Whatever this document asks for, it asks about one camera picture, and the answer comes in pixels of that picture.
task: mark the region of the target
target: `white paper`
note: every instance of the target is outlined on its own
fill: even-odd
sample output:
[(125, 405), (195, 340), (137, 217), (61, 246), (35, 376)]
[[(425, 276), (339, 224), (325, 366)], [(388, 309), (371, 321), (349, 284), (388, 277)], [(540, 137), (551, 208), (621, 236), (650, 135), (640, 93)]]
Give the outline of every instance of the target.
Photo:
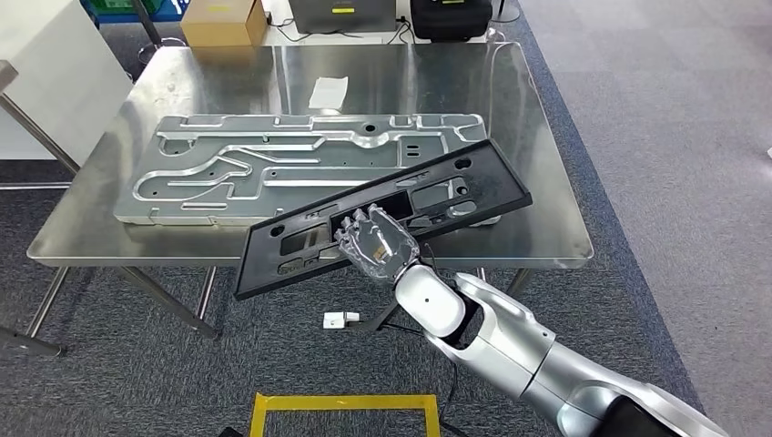
[(346, 91), (349, 89), (349, 78), (320, 77), (316, 79), (314, 91), (309, 100), (309, 109), (340, 109)]

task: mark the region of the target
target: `mounting hole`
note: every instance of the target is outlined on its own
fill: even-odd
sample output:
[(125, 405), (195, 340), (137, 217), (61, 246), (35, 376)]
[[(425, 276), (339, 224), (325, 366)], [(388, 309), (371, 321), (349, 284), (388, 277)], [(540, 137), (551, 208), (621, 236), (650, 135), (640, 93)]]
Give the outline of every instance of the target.
[(270, 230), (270, 235), (271, 237), (278, 237), (282, 232), (284, 232), (284, 225), (278, 225)]
[(472, 165), (472, 160), (469, 158), (456, 159), (456, 162), (454, 162), (453, 164), (459, 170), (463, 170), (465, 168), (469, 168)]

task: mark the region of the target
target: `cardboard box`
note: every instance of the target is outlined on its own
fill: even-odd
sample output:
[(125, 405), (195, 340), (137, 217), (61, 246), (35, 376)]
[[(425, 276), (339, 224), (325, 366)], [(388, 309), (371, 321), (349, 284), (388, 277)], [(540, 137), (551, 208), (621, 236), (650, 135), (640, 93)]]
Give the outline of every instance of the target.
[(260, 0), (190, 0), (180, 23), (191, 47), (260, 46), (266, 26)]

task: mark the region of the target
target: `white connector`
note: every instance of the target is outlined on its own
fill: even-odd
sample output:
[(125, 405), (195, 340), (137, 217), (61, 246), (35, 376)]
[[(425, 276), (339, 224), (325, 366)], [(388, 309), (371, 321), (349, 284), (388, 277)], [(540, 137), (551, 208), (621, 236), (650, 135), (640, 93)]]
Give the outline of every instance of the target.
[(323, 327), (325, 330), (342, 330), (350, 321), (360, 321), (359, 312), (325, 312)]

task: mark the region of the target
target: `metal table surface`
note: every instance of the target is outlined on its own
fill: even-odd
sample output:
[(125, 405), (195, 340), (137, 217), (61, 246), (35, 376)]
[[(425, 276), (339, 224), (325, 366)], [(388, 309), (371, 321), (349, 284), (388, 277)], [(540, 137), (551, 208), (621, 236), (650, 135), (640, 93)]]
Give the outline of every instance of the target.
[(113, 216), (158, 121), (309, 109), (320, 76), (349, 78), (341, 114), (480, 114), (533, 205), (431, 241), (443, 267), (578, 268), (593, 246), (521, 48), (421, 46), (163, 48), (137, 81), (27, 254), (49, 266), (236, 265), (246, 228), (138, 226)]

